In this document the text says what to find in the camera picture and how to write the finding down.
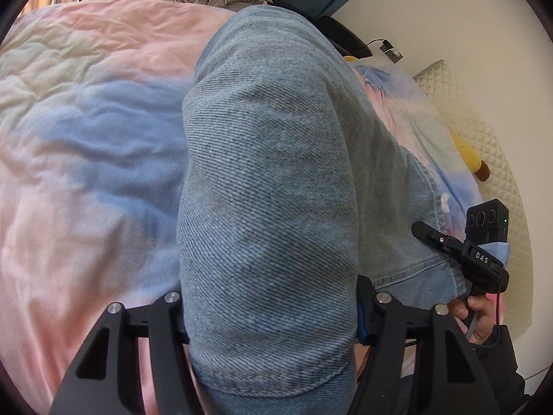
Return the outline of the black sleeve right forearm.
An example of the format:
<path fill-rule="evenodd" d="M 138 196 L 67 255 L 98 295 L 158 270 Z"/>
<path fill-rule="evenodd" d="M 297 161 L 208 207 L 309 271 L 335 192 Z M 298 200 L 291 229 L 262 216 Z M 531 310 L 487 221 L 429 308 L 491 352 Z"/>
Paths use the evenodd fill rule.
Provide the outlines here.
<path fill-rule="evenodd" d="M 506 325 L 495 325 L 491 336 L 474 351 L 486 372 L 500 414 L 514 414 L 528 400 L 525 380 L 517 372 L 518 365 L 511 336 Z"/>

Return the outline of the person's right hand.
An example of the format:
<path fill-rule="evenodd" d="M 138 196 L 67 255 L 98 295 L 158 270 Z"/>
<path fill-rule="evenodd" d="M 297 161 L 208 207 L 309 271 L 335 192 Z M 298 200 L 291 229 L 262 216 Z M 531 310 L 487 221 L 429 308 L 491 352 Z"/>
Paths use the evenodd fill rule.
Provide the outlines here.
<path fill-rule="evenodd" d="M 483 345 L 492 336 L 496 304 L 486 295 L 469 296 L 465 301 L 454 299 L 447 304 L 462 333 L 470 333 L 468 340 Z"/>

